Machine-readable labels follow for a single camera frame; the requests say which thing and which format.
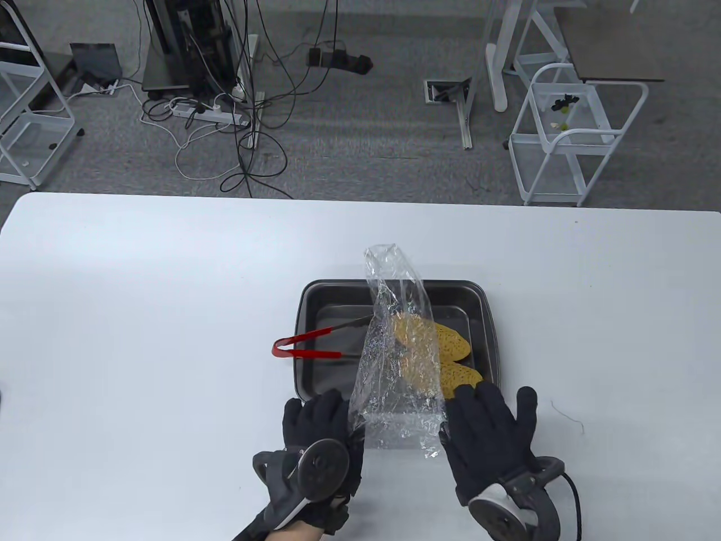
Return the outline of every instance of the gloved hand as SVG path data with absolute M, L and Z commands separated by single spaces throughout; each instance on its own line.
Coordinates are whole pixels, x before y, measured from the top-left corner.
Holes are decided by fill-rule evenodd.
M 446 402 L 448 420 L 439 436 L 463 506 L 493 483 L 540 469 L 531 453 L 538 397 L 531 387 L 520 388 L 516 397 L 516 418 L 498 387 L 486 381 L 475 389 L 458 387 L 456 397 Z
M 307 448 L 321 439 L 335 439 L 348 447 L 350 466 L 345 481 L 338 492 L 327 501 L 307 505 L 298 514 L 298 519 L 326 529 L 328 516 L 333 509 L 346 504 L 355 495 L 361 484 L 363 468 L 363 434 L 350 434 L 348 428 L 348 401 L 340 392 L 330 390 L 306 402 L 297 398 L 286 403 L 283 416 L 283 440 L 286 449 Z

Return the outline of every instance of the black baking tray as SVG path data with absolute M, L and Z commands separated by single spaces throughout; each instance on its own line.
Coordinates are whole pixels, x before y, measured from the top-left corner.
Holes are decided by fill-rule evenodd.
M 433 319 L 458 333 L 471 344 L 471 354 L 461 364 L 476 369 L 484 379 L 500 383 L 498 342 L 488 299 L 475 283 L 456 280 L 424 280 Z M 371 289 L 365 280 L 318 280 L 301 295 L 296 334 L 333 327 L 373 314 Z M 363 351 L 367 327 L 347 327 L 302 343 L 302 349 L 344 351 L 354 359 L 295 359 L 293 373 L 301 400 L 330 389 L 350 397 Z

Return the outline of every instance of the tongs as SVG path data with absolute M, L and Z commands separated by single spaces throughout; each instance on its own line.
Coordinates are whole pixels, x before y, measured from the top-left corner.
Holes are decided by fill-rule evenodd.
M 315 351 L 312 349 L 280 349 L 282 346 L 292 346 L 306 342 L 307 340 L 313 340 L 319 336 L 329 335 L 338 329 L 344 329 L 346 327 L 365 327 L 371 323 L 373 315 L 359 317 L 356 320 L 342 323 L 334 327 L 326 327 L 325 329 L 312 330 L 310 333 L 304 333 L 302 335 L 291 336 L 289 338 L 281 338 L 273 343 L 273 356 L 294 359 L 359 359 L 361 356 L 358 353 L 343 353 L 341 351 Z

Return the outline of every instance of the sponge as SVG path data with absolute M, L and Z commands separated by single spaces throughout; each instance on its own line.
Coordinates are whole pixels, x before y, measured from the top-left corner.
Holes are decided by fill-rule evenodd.
M 483 376 L 473 368 L 456 363 L 441 363 L 441 391 L 446 400 L 456 396 L 457 387 L 461 385 L 475 387 L 482 381 Z
M 471 353 L 471 344 L 455 330 L 438 323 L 434 324 L 434 327 L 442 363 L 462 361 Z M 394 318 L 393 331 L 396 339 L 407 348 L 418 347 L 419 340 L 426 335 L 430 336 L 427 334 L 430 331 L 430 321 L 413 314 L 397 315 Z
M 413 356 L 405 356 L 401 359 L 401 375 L 408 385 L 419 392 L 433 394 L 433 383 L 435 377 L 429 370 L 427 362 L 419 362 Z M 482 382 L 483 376 L 473 368 L 462 364 L 442 362 L 441 363 L 441 392 L 446 400 L 456 395 L 456 388 L 461 385 L 476 386 Z

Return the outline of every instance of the clear plastic bag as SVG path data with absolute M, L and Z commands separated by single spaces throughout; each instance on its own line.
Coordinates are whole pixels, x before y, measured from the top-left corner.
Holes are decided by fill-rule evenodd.
M 373 319 L 350 397 L 350 425 L 366 448 L 421 448 L 436 456 L 443 420 L 438 335 L 419 275 L 396 245 L 366 250 Z

